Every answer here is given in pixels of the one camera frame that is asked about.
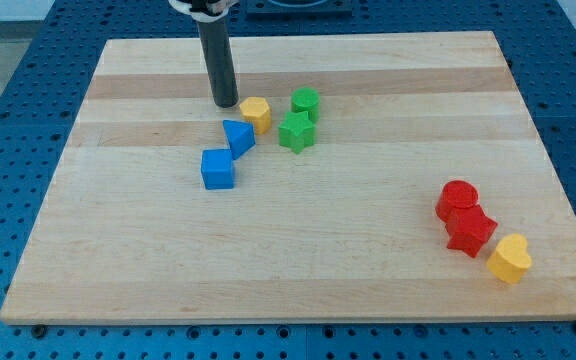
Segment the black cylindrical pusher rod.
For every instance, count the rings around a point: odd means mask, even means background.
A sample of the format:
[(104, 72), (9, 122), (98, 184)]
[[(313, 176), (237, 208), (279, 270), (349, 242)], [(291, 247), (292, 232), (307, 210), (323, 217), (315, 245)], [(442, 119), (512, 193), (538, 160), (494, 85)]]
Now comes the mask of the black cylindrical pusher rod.
[(239, 96), (225, 19), (198, 22), (197, 27), (213, 101), (221, 108), (233, 107)]

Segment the white rod mount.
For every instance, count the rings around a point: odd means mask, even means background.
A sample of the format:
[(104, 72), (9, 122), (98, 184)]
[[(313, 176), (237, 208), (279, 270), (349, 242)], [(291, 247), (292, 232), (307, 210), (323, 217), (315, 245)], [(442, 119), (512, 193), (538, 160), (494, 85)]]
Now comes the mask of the white rod mount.
[(239, 0), (168, 0), (177, 12), (190, 16), (194, 21), (213, 23), (229, 14)]

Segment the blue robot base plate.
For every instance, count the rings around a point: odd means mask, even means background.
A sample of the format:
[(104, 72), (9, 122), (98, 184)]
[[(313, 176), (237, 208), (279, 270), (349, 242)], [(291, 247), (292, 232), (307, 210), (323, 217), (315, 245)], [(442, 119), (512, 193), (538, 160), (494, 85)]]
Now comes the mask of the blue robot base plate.
[(353, 0), (247, 0), (242, 2), (249, 18), (271, 16), (349, 16)]

